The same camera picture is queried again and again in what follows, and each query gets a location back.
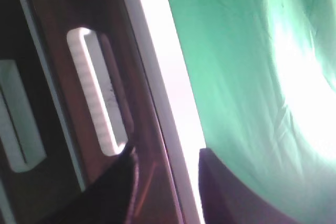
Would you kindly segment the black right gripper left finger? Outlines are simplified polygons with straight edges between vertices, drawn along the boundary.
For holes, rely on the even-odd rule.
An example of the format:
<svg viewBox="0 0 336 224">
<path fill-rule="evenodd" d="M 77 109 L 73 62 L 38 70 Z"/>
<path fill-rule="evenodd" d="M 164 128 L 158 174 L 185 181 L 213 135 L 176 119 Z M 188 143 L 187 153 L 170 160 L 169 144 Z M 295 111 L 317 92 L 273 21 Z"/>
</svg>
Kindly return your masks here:
<svg viewBox="0 0 336 224">
<path fill-rule="evenodd" d="M 84 193 L 61 211 L 56 223 L 131 223 L 138 188 L 135 147 L 127 145 Z"/>
</svg>

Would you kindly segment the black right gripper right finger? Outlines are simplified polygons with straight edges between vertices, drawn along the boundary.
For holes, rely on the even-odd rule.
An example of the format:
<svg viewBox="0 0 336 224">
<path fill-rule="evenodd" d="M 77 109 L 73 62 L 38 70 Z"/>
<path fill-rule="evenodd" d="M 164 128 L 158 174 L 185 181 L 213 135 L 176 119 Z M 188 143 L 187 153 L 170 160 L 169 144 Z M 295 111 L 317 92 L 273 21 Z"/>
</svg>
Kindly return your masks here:
<svg viewBox="0 0 336 224">
<path fill-rule="evenodd" d="M 297 223 L 252 192 L 209 148 L 199 151 L 198 187 L 206 223 Z"/>
</svg>

